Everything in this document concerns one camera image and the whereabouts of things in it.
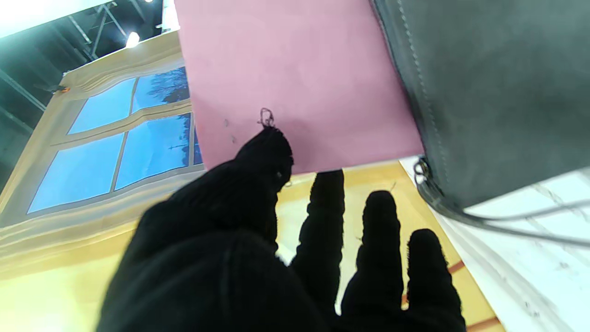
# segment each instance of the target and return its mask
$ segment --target wall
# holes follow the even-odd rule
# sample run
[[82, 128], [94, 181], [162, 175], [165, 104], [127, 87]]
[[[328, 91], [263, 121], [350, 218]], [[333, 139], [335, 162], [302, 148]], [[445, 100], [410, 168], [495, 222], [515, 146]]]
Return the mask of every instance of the wall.
[[27, 132], [0, 114], [0, 190], [8, 181], [28, 140]]

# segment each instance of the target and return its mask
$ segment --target ceiling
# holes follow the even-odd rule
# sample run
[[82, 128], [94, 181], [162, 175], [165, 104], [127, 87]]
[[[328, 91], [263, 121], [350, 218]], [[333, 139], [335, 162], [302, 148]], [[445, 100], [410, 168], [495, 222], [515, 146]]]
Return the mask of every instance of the ceiling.
[[[11, 10], [18, 7], [13, 2], [8, 4]], [[0, 189], [12, 173], [63, 73], [125, 47], [132, 31], [139, 34], [140, 40], [162, 32], [162, 0], [64, 2], [70, 4], [68, 10], [85, 9], [68, 15], [65, 7], [60, 6], [61, 11], [53, 14], [60, 12], [65, 16], [0, 38]], [[32, 16], [46, 5], [35, 7], [30, 1], [23, 3], [35, 8], [28, 11]], [[17, 24], [11, 29], [17, 30], [18, 26], [24, 25]]]

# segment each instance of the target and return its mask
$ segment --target stitching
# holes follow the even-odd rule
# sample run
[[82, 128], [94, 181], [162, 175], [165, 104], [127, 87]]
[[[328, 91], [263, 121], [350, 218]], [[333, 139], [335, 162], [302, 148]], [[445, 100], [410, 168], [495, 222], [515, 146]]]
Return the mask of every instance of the stitching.
[[448, 182], [448, 173], [447, 173], [447, 159], [443, 153], [443, 144], [441, 142], [441, 135], [438, 131], [436, 122], [434, 120], [434, 114], [432, 114], [432, 104], [430, 103], [430, 98], [428, 97], [428, 93], [426, 92], [426, 86], [424, 85], [424, 78], [422, 76], [422, 70], [420, 69], [420, 62], [418, 61], [418, 55], [416, 54], [416, 49], [414, 48], [414, 42], [412, 41], [412, 34], [409, 31], [408, 22], [405, 18], [404, 8], [402, 7], [402, 0], [398, 0], [399, 5], [399, 12], [402, 15], [402, 20], [404, 21], [404, 27], [406, 30], [406, 35], [408, 36], [408, 43], [409, 49], [412, 51], [412, 57], [414, 58], [414, 64], [416, 65], [416, 71], [418, 72], [418, 80], [420, 81], [420, 86], [422, 87], [422, 94], [424, 95], [424, 100], [426, 101], [426, 107], [428, 110], [428, 117], [430, 122], [432, 123], [432, 127], [434, 128], [434, 134], [437, 137], [438, 141], [438, 149], [442, 159], [442, 170], [444, 171], [444, 177], [447, 183]]

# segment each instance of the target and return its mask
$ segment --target loose thread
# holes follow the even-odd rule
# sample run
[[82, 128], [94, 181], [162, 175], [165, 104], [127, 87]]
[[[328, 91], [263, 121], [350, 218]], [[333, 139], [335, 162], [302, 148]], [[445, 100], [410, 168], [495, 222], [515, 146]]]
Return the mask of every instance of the loose thread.
[[[264, 119], [265, 113], [268, 113], [267, 119]], [[265, 127], [274, 127], [273, 111], [271, 111], [267, 108], [262, 108], [260, 110], [260, 120], [257, 123], [260, 123], [262, 126], [265, 126]]]

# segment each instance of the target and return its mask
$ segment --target window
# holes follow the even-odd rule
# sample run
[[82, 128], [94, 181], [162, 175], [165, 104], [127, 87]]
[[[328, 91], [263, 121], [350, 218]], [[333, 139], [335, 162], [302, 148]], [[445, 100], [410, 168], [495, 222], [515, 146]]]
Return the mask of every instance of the window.
[[184, 67], [123, 81], [88, 98], [68, 134], [89, 131], [123, 120], [144, 109], [189, 98]]
[[195, 132], [195, 143], [190, 145], [191, 121], [191, 113], [149, 120], [127, 132], [58, 151], [28, 213], [107, 194], [112, 188], [119, 190], [188, 167], [191, 154], [193, 165], [202, 164]]
[[189, 98], [184, 67], [167, 73], [140, 77], [133, 95], [132, 113], [140, 109], [179, 102]]
[[115, 190], [188, 166], [191, 115], [151, 120], [129, 131]]
[[57, 152], [29, 213], [110, 191], [123, 134]]
[[88, 131], [128, 117], [134, 84], [135, 79], [126, 80], [88, 98], [68, 134]]

